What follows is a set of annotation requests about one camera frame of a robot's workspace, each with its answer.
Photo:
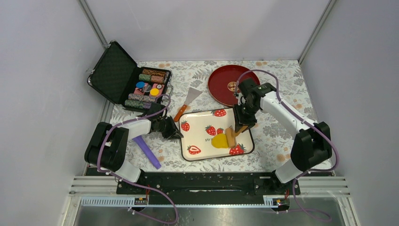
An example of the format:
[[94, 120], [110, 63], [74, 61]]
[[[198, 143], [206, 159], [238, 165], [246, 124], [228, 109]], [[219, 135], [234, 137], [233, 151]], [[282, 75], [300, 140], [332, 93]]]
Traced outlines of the black poker chip case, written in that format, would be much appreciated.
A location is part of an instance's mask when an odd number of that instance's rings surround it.
[[87, 84], [114, 105], [126, 110], [146, 112], [151, 103], [161, 103], [172, 72], [139, 67], [115, 40], [112, 40], [91, 74]]

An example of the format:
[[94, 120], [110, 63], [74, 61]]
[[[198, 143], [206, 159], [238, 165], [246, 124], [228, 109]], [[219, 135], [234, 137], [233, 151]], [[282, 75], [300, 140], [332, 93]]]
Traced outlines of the wooden dough roller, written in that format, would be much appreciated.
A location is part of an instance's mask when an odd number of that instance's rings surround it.
[[236, 132], [235, 129], [233, 128], [233, 126], [228, 127], [225, 130], [228, 147], [229, 148], [235, 147], [237, 145], [236, 137], [247, 129], [248, 129], [248, 126], [245, 125], [245, 126], [240, 127], [239, 130]]

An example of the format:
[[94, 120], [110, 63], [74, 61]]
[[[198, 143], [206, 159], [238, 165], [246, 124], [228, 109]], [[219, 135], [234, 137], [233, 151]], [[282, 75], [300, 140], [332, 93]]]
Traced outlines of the purple cylinder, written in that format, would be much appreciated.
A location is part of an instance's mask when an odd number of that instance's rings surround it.
[[149, 159], [151, 164], [159, 170], [161, 168], [161, 163], [159, 162], [158, 158], [154, 155], [152, 150], [149, 148], [147, 143], [144, 141], [142, 136], [137, 136], [133, 138], [133, 141], [140, 147], [140, 149], [143, 151], [143, 153], [146, 155], [146, 157]]

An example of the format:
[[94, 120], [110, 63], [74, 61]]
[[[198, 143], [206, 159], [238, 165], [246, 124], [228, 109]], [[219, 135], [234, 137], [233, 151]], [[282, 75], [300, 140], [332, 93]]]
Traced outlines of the white strawberry tray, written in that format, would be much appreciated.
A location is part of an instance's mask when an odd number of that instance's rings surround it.
[[215, 136], [225, 134], [234, 125], [231, 108], [185, 113], [179, 120], [182, 156], [187, 161], [230, 157], [253, 152], [255, 144], [250, 130], [237, 136], [234, 147], [217, 148], [212, 145]]

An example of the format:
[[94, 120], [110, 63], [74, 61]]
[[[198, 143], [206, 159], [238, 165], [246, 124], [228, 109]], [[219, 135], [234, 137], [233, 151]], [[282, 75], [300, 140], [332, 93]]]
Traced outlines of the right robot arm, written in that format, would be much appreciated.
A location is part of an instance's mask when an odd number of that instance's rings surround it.
[[253, 79], [238, 84], [237, 104], [233, 106], [234, 132], [240, 134], [255, 126], [256, 113], [272, 115], [294, 139], [290, 160], [273, 171], [270, 188], [276, 194], [288, 189], [288, 183], [312, 167], [332, 157], [329, 126], [316, 123], [279, 97], [277, 89], [269, 84], [258, 85]]

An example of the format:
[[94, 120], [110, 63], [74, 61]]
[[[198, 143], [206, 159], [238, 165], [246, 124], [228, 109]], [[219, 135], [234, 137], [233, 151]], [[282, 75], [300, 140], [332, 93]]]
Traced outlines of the yellow dough piece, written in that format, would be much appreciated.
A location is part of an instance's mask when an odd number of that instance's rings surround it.
[[227, 136], [223, 133], [214, 136], [211, 140], [211, 144], [214, 148], [229, 148]]

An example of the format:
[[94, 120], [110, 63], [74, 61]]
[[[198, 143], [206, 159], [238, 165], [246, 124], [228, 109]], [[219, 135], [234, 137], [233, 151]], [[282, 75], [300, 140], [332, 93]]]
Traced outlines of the red round plate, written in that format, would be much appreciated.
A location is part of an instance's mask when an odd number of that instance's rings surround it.
[[234, 96], [237, 79], [249, 69], [240, 65], [225, 65], [215, 69], [207, 82], [211, 97], [224, 106], [237, 104]]

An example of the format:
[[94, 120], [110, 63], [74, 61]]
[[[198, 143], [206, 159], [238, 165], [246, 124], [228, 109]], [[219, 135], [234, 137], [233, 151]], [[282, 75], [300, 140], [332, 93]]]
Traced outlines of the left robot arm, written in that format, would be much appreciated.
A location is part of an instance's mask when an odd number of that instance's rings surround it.
[[139, 194], [145, 190], [146, 181], [140, 177], [141, 169], [125, 159], [129, 140], [157, 161], [142, 136], [159, 132], [165, 139], [183, 138], [172, 117], [167, 116], [166, 106], [151, 103], [149, 110], [139, 118], [120, 122], [115, 126], [100, 122], [92, 135], [84, 154], [87, 163], [97, 166], [100, 172], [110, 173], [120, 180], [128, 181], [128, 188]]

